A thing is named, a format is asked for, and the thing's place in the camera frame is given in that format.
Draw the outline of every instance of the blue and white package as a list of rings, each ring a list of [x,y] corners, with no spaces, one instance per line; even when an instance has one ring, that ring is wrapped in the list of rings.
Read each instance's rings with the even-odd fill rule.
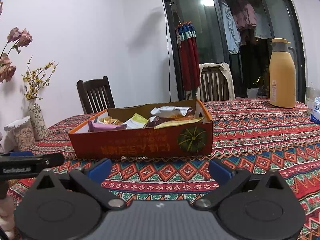
[[[320,124],[320,97],[315,98],[311,111],[310,121]]]

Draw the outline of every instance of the white logo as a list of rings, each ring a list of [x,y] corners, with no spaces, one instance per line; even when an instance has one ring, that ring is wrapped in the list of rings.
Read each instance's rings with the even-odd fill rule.
[[[160,202],[159,204],[156,204],[156,206],[157,206],[158,208],[162,208],[162,207],[164,207],[164,204]]]
[[[2,169],[2,172],[3,173],[23,173],[23,172],[30,172],[31,171],[31,168],[28,167],[28,168],[21,168],[21,169],[15,169],[15,168],[12,168],[12,169]]]

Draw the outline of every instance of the warning label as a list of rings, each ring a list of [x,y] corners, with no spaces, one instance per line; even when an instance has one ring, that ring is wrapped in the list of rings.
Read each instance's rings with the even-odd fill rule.
[[[277,83],[275,80],[272,82],[272,87],[271,87],[271,101],[275,102],[276,101],[276,95],[277,95]]]

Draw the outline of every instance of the thermos lid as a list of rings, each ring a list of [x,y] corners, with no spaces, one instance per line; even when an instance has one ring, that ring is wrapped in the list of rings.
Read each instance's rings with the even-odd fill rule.
[[[291,42],[287,41],[286,39],[282,39],[282,38],[274,38],[271,40],[271,42],[283,42],[286,44],[291,44]]]

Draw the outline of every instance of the red patterned tablecloth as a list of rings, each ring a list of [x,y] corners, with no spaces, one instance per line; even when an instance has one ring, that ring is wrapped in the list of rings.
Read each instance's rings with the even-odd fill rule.
[[[306,213],[301,239],[320,235],[320,125],[310,122],[307,107],[277,108],[268,99],[204,103],[214,119],[212,154],[194,158],[124,159],[114,162],[102,185],[123,200],[191,202],[218,187],[208,173],[208,160],[219,158],[232,168],[261,174],[277,169],[300,200]],[[94,160],[78,159],[68,131],[89,115],[65,119],[49,128],[48,138],[37,142],[34,154],[62,152],[65,163],[54,168],[66,173]],[[9,189],[19,204],[34,179],[22,179]]]

